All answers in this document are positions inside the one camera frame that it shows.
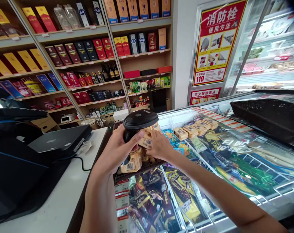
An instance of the fire hydrant sign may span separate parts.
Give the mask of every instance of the fire hydrant sign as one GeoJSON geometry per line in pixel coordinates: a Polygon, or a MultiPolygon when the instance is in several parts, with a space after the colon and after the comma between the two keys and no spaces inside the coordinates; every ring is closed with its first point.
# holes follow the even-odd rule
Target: fire hydrant sign
{"type": "Polygon", "coordinates": [[[204,103],[218,99],[221,88],[200,90],[191,92],[190,105],[204,103]]]}
{"type": "Polygon", "coordinates": [[[202,11],[193,86],[224,80],[246,2],[202,11]]]}

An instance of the shelf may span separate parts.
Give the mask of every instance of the shelf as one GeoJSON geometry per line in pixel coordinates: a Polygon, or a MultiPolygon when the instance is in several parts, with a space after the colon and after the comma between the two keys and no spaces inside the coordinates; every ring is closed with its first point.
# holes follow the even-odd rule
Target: shelf
{"type": "Polygon", "coordinates": [[[38,42],[45,43],[45,42],[50,42],[50,41],[91,37],[91,36],[95,36],[95,35],[101,35],[101,34],[108,33],[106,26],[96,26],[96,29],[78,28],[78,29],[73,29],[72,31],[73,31],[72,33],[67,33],[66,30],[47,32],[44,34],[36,34],[35,37],[38,40],[38,42]]]}
{"type": "Polygon", "coordinates": [[[17,99],[17,100],[27,100],[27,99],[33,99],[33,98],[37,98],[37,97],[43,97],[46,95],[52,95],[52,94],[57,94],[57,93],[62,93],[64,91],[56,91],[56,92],[50,92],[50,93],[45,93],[45,94],[41,94],[41,95],[34,95],[34,96],[30,96],[30,97],[24,97],[21,99],[17,99]]]}
{"type": "Polygon", "coordinates": [[[67,124],[75,123],[75,122],[79,122],[79,121],[83,121],[83,120],[81,120],[81,119],[75,119],[75,120],[70,121],[70,122],[60,123],[60,124],[58,124],[58,126],[60,126],[60,125],[67,125],[67,124]]]}
{"type": "Polygon", "coordinates": [[[132,54],[132,55],[128,55],[128,56],[119,57],[119,59],[124,60],[127,58],[140,57],[140,56],[145,56],[145,55],[153,55],[153,54],[164,53],[164,52],[168,52],[168,51],[171,51],[171,49],[157,50],[157,51],[153,51],[153,52],[139,53],[139,54],[135,54],[135,55],[132,54]]]}
{"type": "Polygon", "coordinates": [[[166,26],[166,25],[171,25],[171,23],[172,23],[172,17],[161,17],[156,19],[146,19],[142,23],[138,23],[138,21],[134,21],[134,22],[110,24],[110,28],[112,32],[121,32],[121,31],[129,31],[129,30],[140,30],[143,28],[166,26]]]}
{"type": "Polygon", "coordinates": [[[78,105],[78,107],[83,107],[83,106],[92,105],[92,104],[98,104],[98,103],[103,103],[103,102],[109,102],[109,101],[113,101],[113,100],[117,100],[117,99],[123,99],[123,98],[125,98],[124,95],[119,96],[119,97],[115,97],[115,98],[111,98],[111,99],[106,99],[106,100],[100,100],[100,101],[96,101],[96,102],[80,104],[80,105],[78,105]]]}
{"type": "Polygon", "coordinates": [[[89,62],[83,62],[83,63],[79,63],[79,64],[73,64],[73,65],[67,65],[67,66],[59,66],[56,67],[56,70],[66,70],[68,68],[73,68],[73,67],[80,67],[80,66],[86,66],[86,65],[93,65],[93,64],[100,64],[100,63],[104,63],[104,62],[108,62],[108,61],[114,61],[115,58],[108,58],[105,60],[97,60],[97,61],[89,61],[89,62]]]}
{"type": "Polygon", "coordinates": [[[135,79],[151,78],[151,77],[155,77],[155,76],[159,76],[159,75],[164,75],[164,74],[168,74],[168,73],[171,73],[171,72],[144,75],[144,76],[139,76],[139,77],[136,77],[136,78],[129,78],[129,79],[125,78],[124,80],[125,81],[128,81],[128,80],[135,80],[135,79]]]}
{"type": "Polygon", "coordinates": [[[75,90],[79,90],[79,89],[87,89],[87,88],[94,87],[94,86],[102,86],[102,85],[105,85],[105,84],[116,83],[116,82],[120,82],[120,81],[121,81],[121,79],[118,79],[118,80],[115,80],[115,81],[110,81],[110,82],[105,82],[105,83],[98,83],[98,84],[93,84],[93,85],[84,86],[84,87],[76,87],[76,88],[72,88],[72,89],[68,89],[68,90],[69,91],[75,91],[75,90]]]}
{"type": "Polygon", "coordinates": [[[32,72],[21,73],[21,74],[7,75],[7,76],[2,76],[2,77],[0,77],[0,81],[1,81],[1,80],[12,79],[12,78],[20,78],[20,77],[24,77],[24,76],[35,75],[35,74],[45,73],[45,72],[50,72],[50,71],[51,71],[51,70],[38,70],[38,71],[32,71],[32,72]]]}
{"type": "Polygon", "coordinates": [[[59,112],[59,111],[63,111],[63,110],[71,109],[71,108],[75,108],[74,105],[68,106],[68,107],[59,108],[59,109],[55,109],[55,110],[47,110],[47,112],[48,113],[54,113],[54,112],[59,112]]]}
{"type": "Polygon", "coordinates": [[[34,45],[34,41],[29,35],[0,39],[0,49],[22,46],[22,45],[34,45]]]}

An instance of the wooden shelf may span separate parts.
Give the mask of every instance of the wooden shelf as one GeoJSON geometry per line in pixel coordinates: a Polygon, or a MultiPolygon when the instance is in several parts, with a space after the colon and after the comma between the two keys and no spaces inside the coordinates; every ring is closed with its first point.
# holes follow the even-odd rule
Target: wooden shelf
{"type": "Polygon", "coordinates": [[[108,61],[114,61],[115,58],[108,58],[105,60],[97,60],[97,61],[89,61],[89,62],[83,62],[83,63],[79,63],[79,64],[73,64],[73,65],[67,65],[67,66],[59,66],[56,67],[56,70],[65,70],[68,68],[73,68],[73,67],[80,67],[80,66],[86,66],[86,65],[93,65],[93,64],[101,64],[104,62],[108,62],[108,61]]]}
{"type": "Polygon", "coordinates": [[[74,105],[68,106],[68,107],[59,108],[59,109],[55,109],[55,110],[47,110],[47,112],[48,113],[54,113],[54,112],[59,112],[59,111],[63,111],[63,110],[71,109],[71,108],[75,108],[74,105]]]}
{"type": "Polygon", "coordinates": [[[109,81],[109,82],[105,82],[105,83],[98,83],[98,84],[93,84],[93,85],[90,85],[90,86],[84,86],[84,87],[76,87],[76,88],[72,88],[72,89],[68,89],[69,91],[76,91],[76,90],[79,90],[79,89],[87,89],[87,88],[90,88],[90,87],[94,87],[94,86],[102,86],[102,85],[105,85],[105,84],[111,84],[111,83],[116,83],[116,82],[120,82],[121,79],[118,79],[118,80],[115,80],[115,81],[109,81]]]}
{"type": "Polygon", "coordinates": [[[146,56],[146,55],[153,55],[153,54],[157,54],[157,53],[165,53],[171,51],[171,49],[165,49],[165,50],[157,50],[157,51],[153,51],[153,52],[147,52],[147,53],[138,53],[138,54],[132,54],[132,55],[127,55],[127,56],[121,56],[118,57],[119,59],[121,59],[120,61],[127,59],[127,58],[133,58],[133,57],[140,57],[140,56],[146,56]]]}
{"type": "Polygon", "coordinates": [[[113,100],[117,100],[117,99],[122,99],[122,98],[125,98],[125,95],[119,96],[119,97],[115,97],[115,98],[111,98],[111,99],[106,99],[106,100],[100,100],[100,101],[96,101],[96,102],[90,102],[90,103],[80,104],[78,106],[79,107],[83,107],[83,106],[87,106],[87,105],[98,104],[98,103],[103,103],[103,102],[109,102],[109,101],[113,101],[113,100]]]}
{"type": "Polygon", "coordinates": [[[0,81],[1,80],[12,79],[12,78],[20,78],[20,77],[29,76],[29,75],[35,75],[35,74],[39,74],[39,73],[45,73],[45,72],[49,72],[49,71],[51,71],[51,70],[38,70],[38,71],[21,73],[21,74],[19,73],[19,74],[2,76],[2,77],[0,77],[0,81]]]}

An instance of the cash register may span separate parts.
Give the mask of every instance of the cash register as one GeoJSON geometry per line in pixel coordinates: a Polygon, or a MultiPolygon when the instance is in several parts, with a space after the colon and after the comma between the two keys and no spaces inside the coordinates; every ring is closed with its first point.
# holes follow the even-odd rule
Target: cash register
{"type": "Polygon", "coordinates": [[[25,106],[0,108],[0,223],[43,205],[92,131],[86,125],[28,135],[32,126],[24,122],[46,116],[46,111],[25,106]]]}

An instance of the wire basket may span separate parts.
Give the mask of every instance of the wire basket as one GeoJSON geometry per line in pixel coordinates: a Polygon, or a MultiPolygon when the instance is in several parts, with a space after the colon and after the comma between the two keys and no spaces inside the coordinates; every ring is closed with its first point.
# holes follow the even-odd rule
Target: wire basket
{"type": "Polygon", "coordinates": [[[231,102],[233,112],[259,129],[294,143],[294,104],[278,99],[231,102]]]}

